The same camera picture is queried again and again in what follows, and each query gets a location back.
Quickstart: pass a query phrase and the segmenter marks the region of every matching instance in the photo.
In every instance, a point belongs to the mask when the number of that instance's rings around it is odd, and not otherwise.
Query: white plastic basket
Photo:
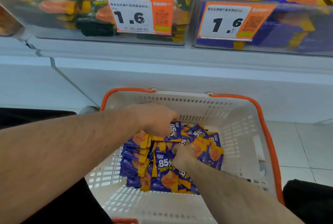
[[[148,102],[176,110],[182,123],[202,123],[209,131],[217,131],[225,150],[222,170],[270,191],[283,203],[274,145],[255,100],[236,95],[122,88],[105,95],[101,111]],[[126,178],[119,176],[121,150],[86,176],[94,196],[111,217],[137,218],[149,224],[216,223],[201,196],[127,188]]]

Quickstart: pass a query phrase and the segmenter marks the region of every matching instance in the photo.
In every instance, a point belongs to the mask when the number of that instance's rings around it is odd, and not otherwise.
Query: price tag
[[[171,35],[173,0],[108,0],[117,31]]]
[[[252,41],[275,5],[207,2],[198,38]]]

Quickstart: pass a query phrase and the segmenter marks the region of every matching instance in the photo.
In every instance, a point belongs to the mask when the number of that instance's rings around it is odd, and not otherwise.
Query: white floor tile
[[[311,169],[317,184],[333,186],[333,170]]]
[[[267,121],[266,124],[273,139],[279,165],[309,168],[295,124],[276,121]]]
[[[296,127],[310,167],[333,169],[333,127],[325,124],[299,123],[296,123]]]
[[[282,188],[289,180],[298,179],[308,182],[315,182],[310,168],[280,167]]]

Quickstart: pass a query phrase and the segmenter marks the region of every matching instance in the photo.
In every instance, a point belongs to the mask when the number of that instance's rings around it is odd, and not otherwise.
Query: basket rim
[[[153,94],[157,91],[157,89],[142,89],[142,88],[114,88],[111,89],[110,91],[108,91],[105,96],[103,97],[102,100],[102,104],[101,104],[101,108],[100,111],[104,111],[105,110],[105,106],[106,106],[106,102],[109,99],[109,97],[115,93],[115,92],[119,92],[119,91],[126,91],[126,92],[141,92],[141,93],[150,93]],[[264,132],[264,136],[266,139],[266,143],[267,143],[267,147],[268,147],[268,151],[269,151],[269,155],[271,158],[271,162],[272,162],[272,168],[273,168],[273,176],[274,176],[274,181],[275,181],[275,191],[276,191],[276,196],[278,201],[284,205],[284,200],[283,200],[283,194],[282,194],[282,185],[281,185],[281,173],[280,173],[280,166],[279,166],[279,162],[277,159],[277,155],[276,155],[276,151],[275,151],[275,147],[273,144],[273,140],[272,137],[269,133],[268,127],[266,125],[265,119],[264,119],[264,114],[262,112],[261,106],[260,104],[247,96],[242,96],[242,95],[233,95],[233,94],[214,94],[212,92],[209,92],[209,96],[210,97],[214,97],[214,98],[234,98],[234,99],[241,99],[241,100],[247,100],[249,102],[251,102],[255,108],[257,109],[258,115],[259,115],[259,121],[262,127],[262,130]]]

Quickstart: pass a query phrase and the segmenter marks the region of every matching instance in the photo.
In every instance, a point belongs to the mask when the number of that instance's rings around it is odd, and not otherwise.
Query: white price label
[[[118,32],[171,35],[173,0],[108,0]]]
[[[235,40],[250,6],[210,5],[203,17],[200,37]]]
[[[208,2],[198,38],[252,41],[274,8],[275,5],[258,3]]]

